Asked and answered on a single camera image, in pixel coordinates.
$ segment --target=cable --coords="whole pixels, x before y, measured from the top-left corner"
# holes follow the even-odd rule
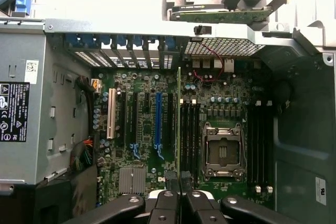
[[[215,78],[215,79],[211,79],[211,80],[204,80],[201,76],[199,76],[197,73],[196,73],[196,70],[194,70],[194,76],[200,80],[201,82],[214,82],[214,81],[217,81],[219,79],[219,77],[221,76],[221,74],[224,72],[224,61],[223,59],[221,58],[221,56],[216,53],[214,50],[212,50],[210,47],[208,47],[206,44],[203,44],[201,43],[201,45],[203,47],[205,47],[208,51],[210,51],[212,54],[216,55],[218,57],[218,59],[220,60],[220,62],[222,63],[222,68],[218,74],[218,76]]]

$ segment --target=warning label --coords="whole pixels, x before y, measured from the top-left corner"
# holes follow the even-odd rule
[[[27,140],[29,82],[0,82],[0,142]]]

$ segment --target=green circuit board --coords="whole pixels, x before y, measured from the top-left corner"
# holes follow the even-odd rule
[[[256,193],[258,178],[243,176],[238,181],[232,177],[207,179],[203,176],[200,150],[202,129],[207,122],[219,128],[233,128],[237,123],[241,124],[245,132],[244,155],[247,162],[254,162],[254,157],[249,153],[249,146],[255,149],[256,145],[249,145],[254,133],[249,132],[251,111],[248,105],[250,101],[262,98],[261,93],[254,89],[264,85],[267,73],[254,69],[253,62],[238,62],[236,66],[234,74],[224,73],[220,80],[209,83],[196,78],[191,67],[174,71],[115,69],[93,73],[93,77],[101,79],[103,85],[101,95],[95,101],[95,108],[101,113],[97,130],[100,142],[97,159],[98,202],[105,204],[125,193],[146,197],[153,190],[165,189],[164,175],[167,170],[179,172],[187,169],[191,172],[196,170],[194,189],[209,191],[217,200],[228,195],[240,195],[273,208],[272,194],[265,190]],[[218,69],[211,70],[211,75],[216,76],[218,72]],[[198,70],[197,74],[210,76],[206,69]],[[110,89],[118,92],[114,139],[107,139],[106,135],[108,99],[104,99],[104,95]],[[157,93],[162,94],[160,153],[155,146]],[[190,117],[191,112],[184,112],[183,106],[191,108],[192,104],[199,106],[197,119]],[[190,117],[187,124],[183,113]],[[184,152],[184,141],[190,140],[186,137],[188,134],[194,134],[189,131],[190,125],[199,134],[195,140],[198,151],[189,158],[190,163],[194,162],[196,166],[189,163],[188,167],[185,160],[190,154]]]

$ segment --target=blue latch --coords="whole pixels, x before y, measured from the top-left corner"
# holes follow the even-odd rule
[[[15,1],[15,11],[18,13],[25,13],[26,15],[30,15],[31,8],[32,8],[32,0]]]

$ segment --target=metal mesh grille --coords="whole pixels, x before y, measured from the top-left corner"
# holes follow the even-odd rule
[[[188,42],[184,53],[191,55],[214,55],[202,44],[221,56],[252,56],[264,47],[264,45],[255,45],[248,39],[204,38],[202,43]]]

